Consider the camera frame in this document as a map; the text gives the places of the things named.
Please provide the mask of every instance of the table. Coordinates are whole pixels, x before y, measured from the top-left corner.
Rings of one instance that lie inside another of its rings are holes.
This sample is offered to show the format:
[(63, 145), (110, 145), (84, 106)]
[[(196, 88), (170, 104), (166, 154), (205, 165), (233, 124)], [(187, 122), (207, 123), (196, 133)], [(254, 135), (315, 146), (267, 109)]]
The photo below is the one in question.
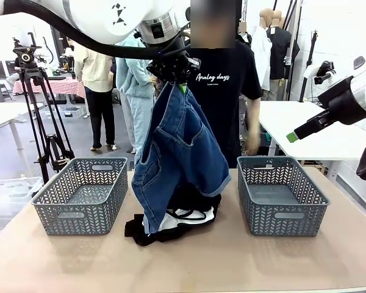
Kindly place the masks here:
[(320, 112), (323, 109), (310, 102), (263, 101), (259, 120), (272, 138), (269, 156), (274, 155), (278, 144), (286, 155), (297, 160), (330, 161), (327, 176), (335, 181), (341, 161), (361, 158), (366, 147), (366, 131), (336, 122), (303, 140), (294, 143), (287, 140), (287, 134)]
[(142, 212), (131, 188), (106, 236), (49, 237), (29, 205), (0, 234), (0, 292), (366, 289), (366, 216), (318, 170), (305, 170), (331, 201), (317, 237), (250, 235), (236, 170), (213, 225), (148, 247), (124, 237)]
[[(56, 94), (61, 93), (61, 94), (67, 95), (67, 100), (68, 100), (68, 95), (77, 95), (77, 96), (80, 96), (81, 98), (85, 99), (84, 85), (82, 82), (79, 82), (76, 79), (66, 78), (61, 81), (49, 81), (49, 83), (50, 83), (53, 93), (56, 93)], [(40, 86), (35, 86), (33, 82), (31, 82), (31, 86), (32, 86), (32, 90), (34, 91), (34, 93), (42, 93), (42, 88)], [(21, 81), (15, 82), (12, 92), (13, 93), (23, 93), (23, 87), (22, 87)]]
[[(42, 103), (37, 103), (39, 108), (43, 107)], [(34, 110), (34, 105), (30, 105), (31, 110)], [(0, 128), (9, 125), (15, 139), (16, 147), (22, 150), (23, 146), (19, 138), (18, 130), (15, 123), (24, 123), (24, 121), (16, 119), (18, 116), (28, 113), (26, 103), (0, 103)]]

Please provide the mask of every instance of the black t-shirt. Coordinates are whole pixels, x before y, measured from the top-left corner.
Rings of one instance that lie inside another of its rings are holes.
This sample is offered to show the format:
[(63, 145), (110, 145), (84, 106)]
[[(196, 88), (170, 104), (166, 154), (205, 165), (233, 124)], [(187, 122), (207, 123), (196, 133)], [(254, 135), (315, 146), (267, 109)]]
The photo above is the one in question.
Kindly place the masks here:
[[(290, 47), (292, 35), (290, 32), (285, 31), (280, 27), (276, 27), (274, 34), (271, 34), (271, 28), (267, 30), (267, 37), (273, 44), (271, 47), (270, 57), (270, 79), (274, 80), (285, 78), (284, 59), (287, 54), (287, 49)], [(292, 59), (295, 58), (299, 51), (300, 47), (298, 46), (297, 42), (295, 42)]]
[(239, 96), (262, 96), (254, 53), (236, 41), (233, 49), (189, 49), (190, 57), (202, 61), (188, 87), (209, 121), (229, 167), (236, 168), (241, 156), (239, 140)]

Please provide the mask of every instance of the beige tabletop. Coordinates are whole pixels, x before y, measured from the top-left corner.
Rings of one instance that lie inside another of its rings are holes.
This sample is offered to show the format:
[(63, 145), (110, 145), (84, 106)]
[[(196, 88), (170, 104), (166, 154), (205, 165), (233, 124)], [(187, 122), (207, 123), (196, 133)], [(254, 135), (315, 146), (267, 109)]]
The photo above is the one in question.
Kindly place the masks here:
[(314, 238), (247, 232), (237, 171), (217, 219), (183, 239), (149, 247), (124, 237), (142, 211), (130, 189), (107, 236), (50, 236), (27, 206), (0, 234), (0, 292), (247, 292), (366, 287), (366, 216), (318, 170), (308, 174), (330, 199)]

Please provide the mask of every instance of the camera tripod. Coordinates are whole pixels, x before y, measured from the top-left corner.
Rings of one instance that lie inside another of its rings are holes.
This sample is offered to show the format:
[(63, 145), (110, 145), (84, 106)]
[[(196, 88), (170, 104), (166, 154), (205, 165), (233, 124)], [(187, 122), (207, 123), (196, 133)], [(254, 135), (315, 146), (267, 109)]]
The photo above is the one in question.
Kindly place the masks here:
[[(43, 181), (44, 183), (47, 183), (49, 181), (48, 164), (51, 163), (53, 170), (55, 172), (59, 172), (61, 169), (64, 168), (64, 166), (66, 166), (69, 160), (72, 160), (74, 158), (74, 153), (69, 143), (68, 134), (65, 131), (65, 127), (63, 125), (56, 99), (54, 98), (54, 94), (48, 81), (48, 75), (46, 74), (45, 69), (42, 67), (38, 67), (37, 63), (34, 61), (34, 52), (36, 49), (39, 49), (41, 47), (35, 46), (34, 39), (33, 44), (34, 46), (24, 47), (20, 46), (19, 42), (15, 40), (15, 49), (13, 50), (13, 52), (15, 52), (19, 57), (19, 63), (21, 68), (18, 71), (19, 77), (23, 86), (23, 93), (26, 99), (32, 131), (34, 133), (35, 144), (38, 151), (38, 159), (35, 163), (40, 164)], [(41, 114), (37, 106), (37, 100), (35, 99), (35, 94), (32, 90), (31, 80), (33, 80), (34, 85), (40, 85), (42, 89), (44, 99), (46, 101), (46, 104), (48, 105), (51, 114), (55, 134), (46, 133)], [(51, 100), (49, 99), (45, 83), (48, 86)], [(32, 110), (30, 107), (31, 104), (34, 106), (35, 121), (37, 127), (35, 127)], [(54, 116), (54, 111), (58, 116), (63, 135), (65, 136), (66, 142), (68, 144), (68, 149), (65, 148), (59, 125), (57, 124), (56, 118)]]

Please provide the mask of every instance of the black pants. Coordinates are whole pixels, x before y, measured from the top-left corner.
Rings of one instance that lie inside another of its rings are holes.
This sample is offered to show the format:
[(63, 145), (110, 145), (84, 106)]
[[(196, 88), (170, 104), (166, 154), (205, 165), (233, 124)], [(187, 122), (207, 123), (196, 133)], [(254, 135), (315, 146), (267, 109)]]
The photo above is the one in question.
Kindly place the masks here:
[(93, 132), (93, 147), (101, 148), (100, 135), (102, 127), (102, 117), (106, 128), (106, 143), (115, 144), (114, 111), (112, 109), (112, 91), (105, 93), (94, 92), (85, 88), (88, 101), (88, 109), (91, 115), (91, 125)]

